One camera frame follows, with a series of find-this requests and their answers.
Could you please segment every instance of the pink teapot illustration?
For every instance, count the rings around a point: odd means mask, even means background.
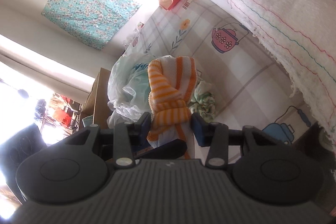
[[[221,28],[218,28],[217,30],[216,28],[212,30],[211,44],[220,53],[228,52],[229,50],[231,50],[235,45],[239,44],[239,41],[243,37],[245,37],[248,34],[248,30],[243,25],[240,25],[237,23],[231,23],[227,25],[229,25],[232,29],[225,29],[224,28],[225,26],[223,26]],[[236,27],[238,26],[235,26],[235,25],[239,26],[242,34],[247,32],[243,37],[240,37],[240,39],[237,38],[238,35],[236,34],[236,31],[237,31]]]

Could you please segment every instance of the plastic bag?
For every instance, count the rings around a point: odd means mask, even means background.
[[[114,128],[117,123],[122,122],[132,122],[132,120],[124,117],[117,111],[113,111],[112,115],[107,119],[107,125],[109,128]]]
[[[139,22],[137,27],[134,29],[134,31],[131,32],[126,37],[126,39],[123,41],[123,45],[125,46],[125,49],[127,49],[130,44],[132,44],[133,47],[136,46],[136,44],[138,43],[139,36],[140,36],[140,31],[143,26],[144,24]]]
[[[119,58],[108,83],[110,109],[133,122],[139,120],[144,112],[151,113],[147,67],[154,59],[153,55],[139,53]]]

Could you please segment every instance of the colorful stitching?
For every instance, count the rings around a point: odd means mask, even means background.
[[[329,121],[328,121],[328,125],[330,126],[330,119],[331,119],[331,117],[332,117],[332,115],[333,115],[333,113],[335,112],[335,108],[336,108],[336,105],[335,105],[335,103],[333,102],[333,100],[332,100],[332,98],[330,97],[330,94],[329,94],[329,92],[328,92],[328,90],[327,90],[327,88],[325,87],[325,85],[323,84],[323,82],[322,82],[322,80],[320,79],[320,77],[318,76],[318,74],[317,73],[314,73],[313,71],[311,71],[308,67],[306,67],[305,65],[302,65],[301,64],[301,62],[296,58],[296,57],[294,57],[293,55],[292,55],[292,53],[290,52],[290,50],[289,49],[287,49],[287,48],[285,48],[285,47],[283,47],[282,45],[280,45],[280,44],[278,44],[276,41],[275,41],[275,39],[273,38],[273,37],[271,37],[270,35],[268,35],[268,33],[267,32],[265,32],[266,33],[266,35],[267,36],[269,36],[274,42],[275,42],[275,44],[277,44],[277,45],[279,45],[280,47],[282,47],[282,48],[284,48],[284,49],[286,49],[288,52],[289,52],[289,54],[294,58],[294,59],[296,59],[297,61],[298,61],[298,63],[301,65],[301,66],[303,66],[303,67],[305,67],[307,70],[309,70],[313,75],[316,75],[317,77],[318,77],[318,79],[320,80],[320,82],[321,82],[321,84],[323,85],[323,87],[325,88],[325,90],[326,90],[326,92],[327,92],[327,94],[328,94],[328,97],[329,97],[329,99],[331,100],[331,102],[332,102],[332,104],[333,104],[333,106],[334,106],[334,109],[333,109],[333,112],[332,112],[332,114],[331,114],[331,116],[330,116],[330,118],[329,118]],[[334,125],[333,127],[332,127],[332,129],[331,129],[331,132],[334,132],[334,128],[336,127],[336,125]]]
[[[306,35],[304,35],[302,32],[300,32],[300,31],[296,31],[296,30],[294,30],[291,26],[289,26],[286,22],[284,22],[278,15],[276,15],[274,12],[272,12],[271,10],[268,10],[268,9],[266,9],[263,5],[261,5],[261,4],[259,4],[259,3],[257,3],[255,0],[252,0],[254,3],[256,3],[256,4],[258,4],[259,6],[261,6],[261,7],[263,7],[266,11],[269,11],[269,12],[271,12],[272,14],[274,14],[276,17],[278,17],[285,25],[287,25],[288,27],[290,27],[294,32],[297,32],[297,33],[300,33],[300,34],[302,34],[304,37],[306,37],[307,39],[309,39],[310,40],[310,42],[313,44],[313,45],[315,45],[318,49],[319,49],[319,51],[320,52],[324,52],[327,56],[329,56],[334,62],[335,62],[335,64],[336,64],[336,60],[331,56],[331,55],[329,55],[327,52],[326,52],[326,50],[321,50],[320,48],[319,48],[319,46],[317,46],[309,37],[307,37]]]
[[[247,8],[249,8],[251,11],[255,12],[260,18],[262,18],[262,19],[265,20],[269,25],[271,25],[272,27],[274,27],[275,29],[277,29],[280,33],[282,33],[282,34],[283,34],[285,37],[287,37],[290,41],[294,41],[294,42],[296,42],[300,47],[302,47],[302,48],[308,53],[308,55],[310,56],[310,58],[312,58],[312,59],[315,61],[315,63],[317,63],[317,61],[315,60],[315,58],[313,58],[313,57],[310,55],[309,51],[307,51],[307,50],[305,49],[304,46],[300,45],[296,40],[294,40],[294,39],[290,39],[289,36],[287,36],[286,34],[284,34],[284,33],[283,33],[281,30],[279,30],[276,26],[272,25],[268,20],[266,20],[266,19],[263,18],[261,15],[259,15],[256,11],[254,11],[252,8],[250,8],[249,6],[247,6],[246,3],[244,3],[244,4],[245,4],[245,6],[246,6]],[[319,64],[319,63],[317,63],[317,65],[319,65],[321,68],[323,68],[323,69],[328,73],[328,75],[332,78],[332,80],[334,80],[334,82],[336,83],[336,80],[330,75],[330,73],[325,69],[324,66],[322,66],[322,65]]]

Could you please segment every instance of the cardboard box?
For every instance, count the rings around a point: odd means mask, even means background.
[[[80,115],[79,129],[82,129],[82,119],[93,115],[93,123],[100,125],[100,129],[107,129],[107,118],[111,115],[111,110],[107,106],[109,101],[107,96],[107,85],[111,71],[100,68],[100,72],[92,85],[91,92],[83,105]]]

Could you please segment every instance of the sunlight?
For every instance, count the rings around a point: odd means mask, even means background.
[[[6,178],[0,170],[0,186],[5,185],[5,184],[6,184]]]
[[[0,78],[6,84],[0,84],[0,117],[3,122],[0,144],[16,132],[35,122],[35,106],[39,99],[49,101],[53,91],[22,75],[0,62]],[[17,89],[28,92],[29,98],[23,99]]]
[[[46,144],[55,144],[60,140],[64,139],[64,131],[61,128],[53,128],[51,126],[45,125],[41,132],[43,141]]]
[[[70,83],[78,83],[79,86],[88,91],[91,90],[92,84],[95,81],[93,77],[38,54],[2,35],[0,35],[0,48],[3,48],[10,55],[17,56],[19,60],[32,64],[34,68],[44,73],[54,75],[56,78],[69,81]]]
[[[16,208],[14,205],[9,203],[5,199],[0,199],[0,216],[4,219],[8,219],[15,212]]]

